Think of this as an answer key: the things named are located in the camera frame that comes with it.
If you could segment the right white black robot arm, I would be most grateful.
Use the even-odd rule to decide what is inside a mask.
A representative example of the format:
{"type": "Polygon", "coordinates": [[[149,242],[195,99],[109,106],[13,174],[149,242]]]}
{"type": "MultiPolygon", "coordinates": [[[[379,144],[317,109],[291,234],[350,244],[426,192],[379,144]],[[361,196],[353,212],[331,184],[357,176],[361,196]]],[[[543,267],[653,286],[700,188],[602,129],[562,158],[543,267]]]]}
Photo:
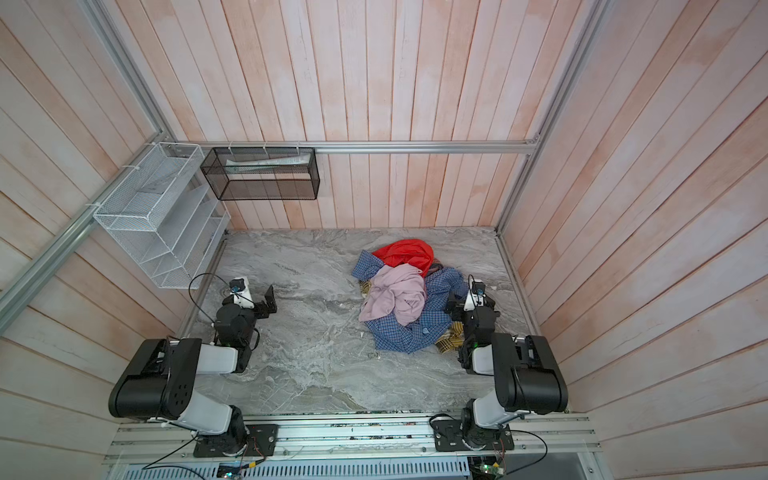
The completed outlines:
{"type": "Polygon", "coordinates": [[[495,330],[500,313],[488,296],[469,293],[463,305],[446,306],[463,327],[458,360],[468,373],[493,379],[493,389],[470,400],[458,419],[436,415],[430,420],[435,447],[441,452],[511,447],[508,424],[530,414],[563,413],[566,382],[548,340],[495,330]]]}

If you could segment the blue checkered shirt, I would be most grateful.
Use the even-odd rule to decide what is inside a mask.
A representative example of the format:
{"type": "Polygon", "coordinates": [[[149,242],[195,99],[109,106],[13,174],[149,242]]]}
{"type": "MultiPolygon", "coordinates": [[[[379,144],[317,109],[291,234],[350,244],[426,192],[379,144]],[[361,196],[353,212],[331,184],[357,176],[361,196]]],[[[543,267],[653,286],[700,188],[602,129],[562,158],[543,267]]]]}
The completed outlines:
{"type": "Polygon", "coordinates": [[[453,323],[446,312],[449,300],[463,300],[468,292],[455,268],[423,277],[413,265],[391,267],[367,251],[360,254],[352,275],[369,284],[358,321],[380,350],[413,353],[435,344],[453,323]]]}

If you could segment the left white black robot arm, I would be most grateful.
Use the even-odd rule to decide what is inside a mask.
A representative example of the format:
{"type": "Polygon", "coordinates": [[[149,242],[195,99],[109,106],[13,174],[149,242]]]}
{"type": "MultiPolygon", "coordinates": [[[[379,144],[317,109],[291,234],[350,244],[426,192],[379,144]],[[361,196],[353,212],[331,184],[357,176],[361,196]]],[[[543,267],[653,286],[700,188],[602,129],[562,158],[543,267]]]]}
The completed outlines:
{"type": "Polygon", "coordinates": [[[244,278],[229,282],[230,295],[213,321],[215,341],[171,337],[144,341],[114,385],[108,400],[115,418],[169,423],[193,433],[196,458],[274,454],[275,424],[250,424],[242,410],[196,390],[205,375],[245,371],[260,340],[256,322],[277,312],[274,289],[255,301],[244,278]]]}

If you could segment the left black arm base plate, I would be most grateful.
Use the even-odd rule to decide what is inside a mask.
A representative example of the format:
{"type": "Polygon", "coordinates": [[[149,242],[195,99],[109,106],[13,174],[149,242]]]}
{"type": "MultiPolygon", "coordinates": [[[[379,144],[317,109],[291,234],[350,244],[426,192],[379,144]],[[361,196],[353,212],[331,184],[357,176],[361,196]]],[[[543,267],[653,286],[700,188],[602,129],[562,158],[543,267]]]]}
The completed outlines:
{"type": "Polygon", "coordinates": [[[221,435],[204,435],[198,439],[193,457],[270,457],[275,451],[278,431],[277,424],[258,423],[235,427],[221,435]]]}

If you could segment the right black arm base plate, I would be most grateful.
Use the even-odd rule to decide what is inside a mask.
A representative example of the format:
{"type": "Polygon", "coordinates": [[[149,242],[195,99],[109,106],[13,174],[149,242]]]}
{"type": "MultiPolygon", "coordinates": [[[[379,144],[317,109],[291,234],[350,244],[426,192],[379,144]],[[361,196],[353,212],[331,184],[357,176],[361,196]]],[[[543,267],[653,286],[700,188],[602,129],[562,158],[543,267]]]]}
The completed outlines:
{"type": "Polygon", "coordinates": [[[438,452],[469,452],[513,450],[514,440],[509,431],[484,429],[467,421],[441,416],[428,421],[438,452]]]}

